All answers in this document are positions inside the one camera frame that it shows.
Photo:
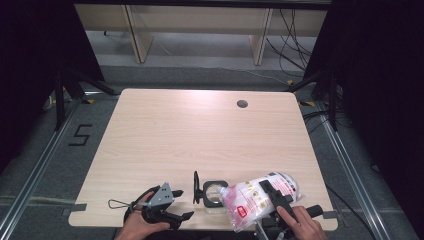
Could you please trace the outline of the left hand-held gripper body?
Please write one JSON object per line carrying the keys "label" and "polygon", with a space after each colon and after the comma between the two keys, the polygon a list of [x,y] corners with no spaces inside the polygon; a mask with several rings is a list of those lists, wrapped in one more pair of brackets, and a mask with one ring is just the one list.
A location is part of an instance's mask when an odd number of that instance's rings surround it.
{"label": "left hand-held gripper body", "polygon": [[174,202],[174,196],[168,182],[155,188],[153,194],[142,203],[142,216],[148,223],[167,222],[172,219],[167,208]]}

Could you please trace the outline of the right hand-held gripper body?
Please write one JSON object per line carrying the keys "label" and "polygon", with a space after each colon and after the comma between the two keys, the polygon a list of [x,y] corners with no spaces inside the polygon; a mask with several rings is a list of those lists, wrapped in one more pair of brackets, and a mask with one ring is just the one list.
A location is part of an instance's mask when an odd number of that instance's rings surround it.
{"label": "right hand-held gripper body", "polygon": [[[306,210],[313,220],[314,217],[323,214],[319,205],[306,208]],[[256,236],[259,240],[298,240],[278,212],[275,217],[264,218],[256,224]]]}

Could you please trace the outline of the red and white spout pouch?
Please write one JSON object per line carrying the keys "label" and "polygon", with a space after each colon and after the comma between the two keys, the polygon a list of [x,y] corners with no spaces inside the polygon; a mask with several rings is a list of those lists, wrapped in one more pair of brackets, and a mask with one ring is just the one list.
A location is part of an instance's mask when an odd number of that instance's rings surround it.
{"label": "red and white spout pouch", "polygon": [[230,222],[236,232],[250,227],[256,220],[275,210],[268,193],[260,185],[262,181],[267,181],[283,196],[289,196],[289,203],[296,202],[300,197],[297,181],[279,172],[229,187],[218,187],[219,199],[230,214]]}

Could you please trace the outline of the person's right hand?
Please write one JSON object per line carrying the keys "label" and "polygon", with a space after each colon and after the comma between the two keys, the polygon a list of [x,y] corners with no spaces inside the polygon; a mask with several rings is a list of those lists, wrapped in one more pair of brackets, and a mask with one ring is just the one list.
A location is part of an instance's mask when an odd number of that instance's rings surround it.
{"label": "person's right hand", "polygon": [[298,240],[329,240],[320,223],[312,219],[304,206],[292,208],[294,217],[281,206],[276,210]]}

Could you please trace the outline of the person's left hand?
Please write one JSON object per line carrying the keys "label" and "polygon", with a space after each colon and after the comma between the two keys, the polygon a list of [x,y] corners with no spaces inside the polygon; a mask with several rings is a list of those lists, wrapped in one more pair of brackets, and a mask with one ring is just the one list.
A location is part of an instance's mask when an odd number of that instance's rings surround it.
{"label": "person's left hand", "polygon": [[114,240],[145,240],[153,233],[170,228],[167,222],[148,223],[142,216],[143,207],[136,206]]}

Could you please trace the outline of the black metal stand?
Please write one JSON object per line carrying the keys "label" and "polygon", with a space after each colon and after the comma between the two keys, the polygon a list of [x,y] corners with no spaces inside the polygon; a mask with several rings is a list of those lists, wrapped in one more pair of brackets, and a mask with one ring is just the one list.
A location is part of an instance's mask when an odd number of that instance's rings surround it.
{"label": "black metal stand", "polygon": [[318,71],[313,73],[304,77],[299,83],[290,86],[287,92],[294,93],[311,83],[315,83],[315,87],[311,93],[311,97],[314,100],[322,101],[325,97],[328,97],[327,113],[329,116],[329,123],[333,130],[336,131],[337,81],[333,73],[330,71]]}
{"label": "black metal stand", "polygon": [[82,100],[85,96],[80,83],[85,82],[111,96],[119,95],[119,92],[106,86],[101,81],[91,78],[87,74],[75,69],[62,67],[56,72],[54,93],[56,97],[56,126],[59,130],[65,122],[65,100],[64,91],[67,91],[72,99]]}

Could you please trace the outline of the black curtain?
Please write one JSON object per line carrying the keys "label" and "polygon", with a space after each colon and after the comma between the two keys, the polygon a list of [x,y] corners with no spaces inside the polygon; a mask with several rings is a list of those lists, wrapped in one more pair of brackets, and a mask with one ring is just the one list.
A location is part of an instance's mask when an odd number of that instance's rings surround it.
{"label": "black curtain", "polygon": [[59,76],[104,79],[73,0],[0,0],[0,173]]}
{"label": "black curtain", "polygon": [[325,71],[424,239],[424,0],[332,0],[306,73]]}

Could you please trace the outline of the light wooden shelf unit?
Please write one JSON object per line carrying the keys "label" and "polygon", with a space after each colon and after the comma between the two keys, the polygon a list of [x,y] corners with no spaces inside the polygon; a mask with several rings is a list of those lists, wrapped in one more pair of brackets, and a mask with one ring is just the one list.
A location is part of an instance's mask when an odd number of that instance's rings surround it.
{"label": "light wooden shelf unit", "polygon": [[143,63],[156,33],[247,35],[253,63],[262,63],[265,38],[293,33],[316,37],[325,10],[223,7],[142,6],[79,3],[75,6],[88,31],[124,31],[130,34],[135,59]]}

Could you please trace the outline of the metal floor rail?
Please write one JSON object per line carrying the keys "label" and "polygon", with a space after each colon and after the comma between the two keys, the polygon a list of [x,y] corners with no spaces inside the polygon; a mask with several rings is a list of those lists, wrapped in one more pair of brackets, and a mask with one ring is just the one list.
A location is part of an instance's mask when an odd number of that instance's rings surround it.
{"label": "metal floor rail", "polygon": [[330,118],[321,116],[321,121],[375,239],[393,240]]}
{"label": "metal floor rail", "polygon": [[38,187],[39,182],[41,181],[53,154],[63,139],[63,136],[70,124],[71,118],[81,104],[82,99],[73,100],[70,103],[69,108],[65,112],[65,119],[59,125],[58,129],[53,132],[47,146],[43,149],[41,156],[38,158],[25,184],[14,198],[9,210],[2,219],[0,223],[0,240],[9,240],[10,236],[12,235],[23,212],[25,211],[29,199],[31,198],[35,189]]}

